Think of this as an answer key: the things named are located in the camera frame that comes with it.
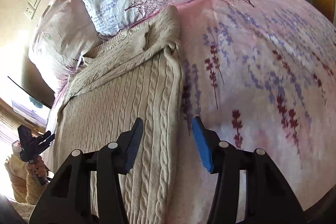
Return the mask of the person's left hand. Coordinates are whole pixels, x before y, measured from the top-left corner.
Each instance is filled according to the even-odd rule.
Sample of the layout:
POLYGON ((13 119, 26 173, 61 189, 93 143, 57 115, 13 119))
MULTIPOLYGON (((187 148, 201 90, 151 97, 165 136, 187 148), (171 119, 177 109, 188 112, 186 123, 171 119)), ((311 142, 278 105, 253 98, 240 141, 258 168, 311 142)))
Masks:
POLYGON ((27 177, 32 178, 41 186, 48 184, 48 168, 45 166, 42 157, 36 156, 26 164, 27 177))

